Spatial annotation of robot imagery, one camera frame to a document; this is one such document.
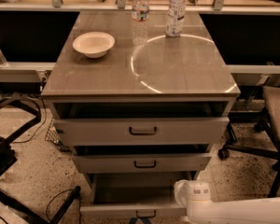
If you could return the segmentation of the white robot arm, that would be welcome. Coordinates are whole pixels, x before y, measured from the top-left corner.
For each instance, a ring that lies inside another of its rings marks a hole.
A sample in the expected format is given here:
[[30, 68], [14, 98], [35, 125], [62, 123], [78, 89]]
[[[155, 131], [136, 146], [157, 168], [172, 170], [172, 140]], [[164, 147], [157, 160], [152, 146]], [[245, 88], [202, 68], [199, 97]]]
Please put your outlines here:
[[174, 194], [195, 224], [280, 224], [280, 197], [215, 203], [207, 182], [185, 179]]

